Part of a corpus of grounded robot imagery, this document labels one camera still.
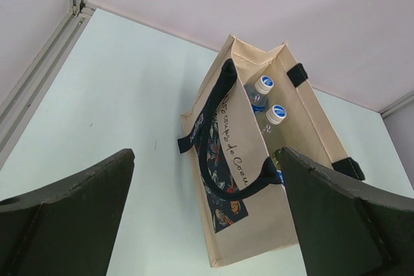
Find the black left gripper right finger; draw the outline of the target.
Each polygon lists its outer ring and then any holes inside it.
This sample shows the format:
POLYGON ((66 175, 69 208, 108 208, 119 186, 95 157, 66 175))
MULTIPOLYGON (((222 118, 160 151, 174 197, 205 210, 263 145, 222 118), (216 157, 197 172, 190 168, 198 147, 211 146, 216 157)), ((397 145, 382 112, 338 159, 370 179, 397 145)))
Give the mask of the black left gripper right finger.
POLYGON ((279 160, 307 275, 412 275, 413 199, 284 147, 279 160))

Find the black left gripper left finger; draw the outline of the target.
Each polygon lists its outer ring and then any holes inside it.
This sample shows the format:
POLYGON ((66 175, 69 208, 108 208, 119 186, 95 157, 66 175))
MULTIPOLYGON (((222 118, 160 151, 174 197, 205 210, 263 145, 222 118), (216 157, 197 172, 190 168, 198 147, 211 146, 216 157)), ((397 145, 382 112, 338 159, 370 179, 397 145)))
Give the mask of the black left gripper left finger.
POLYGON ((1 201, 2 275, 105 275, 133 177, 122 149, 47 186, 1 201))

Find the clear glass bottle green cap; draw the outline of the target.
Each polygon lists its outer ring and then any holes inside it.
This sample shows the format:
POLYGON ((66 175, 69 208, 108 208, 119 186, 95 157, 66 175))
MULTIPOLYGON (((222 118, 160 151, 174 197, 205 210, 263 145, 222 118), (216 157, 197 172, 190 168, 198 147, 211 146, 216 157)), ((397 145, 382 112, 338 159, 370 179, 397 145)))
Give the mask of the clear glass bottle green cap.
POLYGON ((272 161, 275 165, 280 165, 281 149, 277 149, 272 153, 272 161))

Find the clear unlabelled plastic water bottle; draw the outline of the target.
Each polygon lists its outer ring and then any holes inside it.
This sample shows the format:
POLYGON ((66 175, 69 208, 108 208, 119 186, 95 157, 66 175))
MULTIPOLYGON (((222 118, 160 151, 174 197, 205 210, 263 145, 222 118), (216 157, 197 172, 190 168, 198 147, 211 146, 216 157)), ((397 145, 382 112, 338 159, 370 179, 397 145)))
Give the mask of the clear unlabelled plastic water bottle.
POLYGON ((263 137, 274 132, 287 117, 287 111, 281 105, 273 105, 266 112, 257 115, 257 124, 263 137))

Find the blue label water bottle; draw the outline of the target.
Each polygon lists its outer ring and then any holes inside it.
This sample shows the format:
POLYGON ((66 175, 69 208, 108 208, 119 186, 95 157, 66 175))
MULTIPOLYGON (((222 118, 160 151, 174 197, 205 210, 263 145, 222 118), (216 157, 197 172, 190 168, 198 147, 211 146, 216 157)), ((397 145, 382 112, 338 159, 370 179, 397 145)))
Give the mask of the blue label water bottle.
POLYGON ((247 83, 245 91, 255 114, 263 112, 268 107, 268 94, 274 86, 269 76, 261 76, 255 83, 247 83))

